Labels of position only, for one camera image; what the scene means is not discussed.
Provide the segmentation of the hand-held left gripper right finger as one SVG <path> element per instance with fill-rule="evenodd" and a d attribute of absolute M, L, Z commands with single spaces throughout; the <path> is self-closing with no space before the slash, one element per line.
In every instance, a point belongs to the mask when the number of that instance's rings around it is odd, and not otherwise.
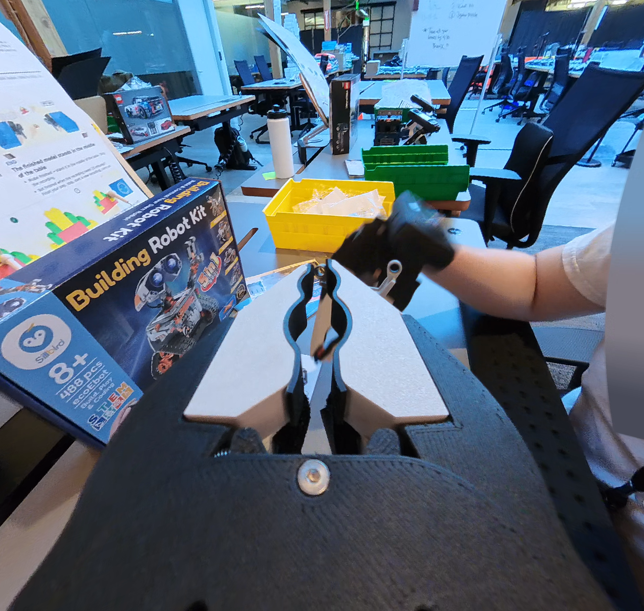
<path fill-rule="evenodd" d="M 335 260 L 327 260 L 331 390 L 322 411 L 334 454 L 359 454 L 379 429 L 442 424 L 449 412 L 404 319 L 386 297 Z"/>

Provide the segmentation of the grey curved building piece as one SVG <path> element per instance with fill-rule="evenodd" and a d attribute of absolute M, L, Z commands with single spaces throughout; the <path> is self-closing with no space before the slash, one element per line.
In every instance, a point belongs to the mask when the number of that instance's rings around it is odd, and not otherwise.
<path fill-rule="evenodd" d="M 382 297 L 387 297 L 391 289 L 395 286 L 400 273 L 402 272 L 402 264 L 398 260 L 389 261 L 386 269 L 386 279 L 383 282 L 376 286 L 371 286 L 371 289 Z M 326 266 L 317 265 L 315 267 L 315 278 L 318 280 L 321 286 L 321 291 L 324 293 L 326 291 Z"/>

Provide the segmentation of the person's right forearm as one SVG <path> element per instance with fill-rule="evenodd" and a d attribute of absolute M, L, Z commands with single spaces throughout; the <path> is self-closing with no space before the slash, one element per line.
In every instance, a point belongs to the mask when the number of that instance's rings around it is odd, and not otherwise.
<path fill-rule="evenodd" d="M 458 246 L 441 271 L 423 273 L 485 314 L 520 321 L 555 321 L 604 312 L 568 280 L 561 255 L 566 245 L 535 255 Z"/>

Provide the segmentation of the grey desk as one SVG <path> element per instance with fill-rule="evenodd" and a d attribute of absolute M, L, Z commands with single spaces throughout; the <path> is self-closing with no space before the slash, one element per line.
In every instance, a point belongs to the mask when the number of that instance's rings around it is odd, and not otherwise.
<path fill-rule="evenodd" d="M 229 202 L 232 228 L 241 245 L 247 276 L 255 276 L 319 253 L 276 248 L 263 203 Z M 470 367 L 457 299 L 425 277 L 405 309 L 464 366 Z M 319 410 L 323 378 L 312 405 L 313 430 L 305 449 L 320 449 Z M 40 416 L 20 408 L 1 387 L 1 609 L 7 610 L 32 573 L 51 551 L 73 512 L 100 451 L 76 441 Z"/>

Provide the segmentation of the silver laptop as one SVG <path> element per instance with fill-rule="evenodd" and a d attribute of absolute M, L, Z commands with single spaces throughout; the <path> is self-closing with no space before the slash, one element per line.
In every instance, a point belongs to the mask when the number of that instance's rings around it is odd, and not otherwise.
<path fill-rule="evenodd" d="M 446 230 L 448 240 L 453 245 L 486 248 L 478 222 L 463 218 L 444 217 L 442 226 Z"/>

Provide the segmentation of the closed blue instruction booklet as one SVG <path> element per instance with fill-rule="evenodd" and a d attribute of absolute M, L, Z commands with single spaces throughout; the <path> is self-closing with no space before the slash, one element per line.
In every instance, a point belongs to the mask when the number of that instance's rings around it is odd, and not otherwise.
<path fill-rule="evenodd" d="M 283 277 L 288 276 L 290 273 L 292 273 L 292 271 L 304 264 L 312 264 L 315 267 L 319 266 L 318 261 L 315 259 L 305 260 L 252 277 L 246 277 L 246 285 L 251 299 L 256 299 L 259 295 L 275 286 L 279 281 L 282 280 Z M 322 287 L 320 280 L 315 279 L 313 284 L 312 298 L 306 306 L 308 319 L 318 311 L 321 289 Z"/>

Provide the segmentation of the yellow plastic bin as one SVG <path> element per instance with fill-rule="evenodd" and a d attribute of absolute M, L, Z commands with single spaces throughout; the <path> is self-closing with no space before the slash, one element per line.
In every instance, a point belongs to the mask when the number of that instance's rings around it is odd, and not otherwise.
<path fill-rule="evenodd" d="M 294 209 L 315 194 L 327 195 L 336 188 L 349 197 L 377 191 L 384 216 L 391 213 L 395 189 L 390 181 L 290 179 L 263 209 L 276 248 L 333 253 L 348 235 L 373 220 L 354 214 L 308 214 Z"/>

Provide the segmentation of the blue robot kit box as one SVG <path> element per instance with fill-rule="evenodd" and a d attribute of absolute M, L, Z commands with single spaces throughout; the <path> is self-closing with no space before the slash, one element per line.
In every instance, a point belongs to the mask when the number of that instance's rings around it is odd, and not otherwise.
<path fill-rule="evenodd" d="M 105 445 L 248 298 L 221 183 L 190 178 L 1 280 L 1 394 Z"/>

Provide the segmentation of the black cardboard box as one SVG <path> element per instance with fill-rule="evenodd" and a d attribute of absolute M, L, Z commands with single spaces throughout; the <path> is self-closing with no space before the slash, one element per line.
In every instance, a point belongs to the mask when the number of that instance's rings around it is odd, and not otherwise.
<path fill-rule="evenodd" d="M 334 156 L 347 155 L 358 132 L 359 74 L 338 76 L 330 82 L 330 147 Z"/>

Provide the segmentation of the white water bottle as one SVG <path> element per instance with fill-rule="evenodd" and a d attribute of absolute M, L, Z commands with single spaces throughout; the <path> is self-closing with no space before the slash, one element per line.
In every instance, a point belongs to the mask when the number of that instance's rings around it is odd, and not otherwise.
<path fill-rule="evenodd" d="M 267 128 L 276 178 L 292 178 L 294 159 L 288 111 L 277 104 L 273 105 L 267 112 Z"/>

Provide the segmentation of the black office chair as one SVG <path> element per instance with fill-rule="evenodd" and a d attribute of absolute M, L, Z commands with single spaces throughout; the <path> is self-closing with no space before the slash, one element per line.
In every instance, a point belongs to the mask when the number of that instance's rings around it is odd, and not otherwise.
<path fill-rule="evenodd" d="M 464 216 L 484 241 L 533 245 L 559 182 L 642 90 L 642 71 L 588 66 L 543 124 L 523 126 L 502 169 L 471 167 L 470 179 L 486 188 L 470 185 Z"/>

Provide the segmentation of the white t-shirt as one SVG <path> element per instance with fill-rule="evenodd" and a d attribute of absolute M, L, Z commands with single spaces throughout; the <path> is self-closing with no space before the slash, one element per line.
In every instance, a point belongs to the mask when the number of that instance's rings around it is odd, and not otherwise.
<path fill-rule="evenodd" d="M 577 237 L 561 255 L 568 280 L 589 301 L 606 307 L 614 223 Z M 613 429 L 608 405 L 604 342 L 582 376 L 569 416 L 595 478 L 605 487 L 624 484 L 643 466 L 643 441 Z"/>

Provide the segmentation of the black backpack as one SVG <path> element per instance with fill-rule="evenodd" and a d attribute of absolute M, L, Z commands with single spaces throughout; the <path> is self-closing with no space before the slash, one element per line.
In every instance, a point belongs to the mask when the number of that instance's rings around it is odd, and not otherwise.
<path fill-rule="evenodd" d="M 222 124 L 214 132 L 214 143 L 220 151 L 219 161 L 216 168 L 219 171 L 224 169 L 254 171 L 257 169 L 251 161 L 257 160 L 252 156 L 246 141 L 239 131 L 229 124 Z"/>

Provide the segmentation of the car model kit box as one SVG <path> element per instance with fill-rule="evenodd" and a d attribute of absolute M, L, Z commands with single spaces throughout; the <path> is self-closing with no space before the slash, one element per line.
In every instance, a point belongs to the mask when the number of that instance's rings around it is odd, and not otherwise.
<path fill-rule="evenodd" d="M 103 95 L 127 144 L 172 132 L 175 124 L 160 86 Z"/>

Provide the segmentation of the wooden post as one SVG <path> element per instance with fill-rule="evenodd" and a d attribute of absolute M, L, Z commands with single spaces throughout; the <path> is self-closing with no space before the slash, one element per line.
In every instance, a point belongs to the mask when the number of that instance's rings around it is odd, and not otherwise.
<path fill-rule="evenodd" d="M 28 48 L 49 71 L 54 57 L 67 55 L 42 0 L 1 0 L 1 9 L 14 23 Z"/>

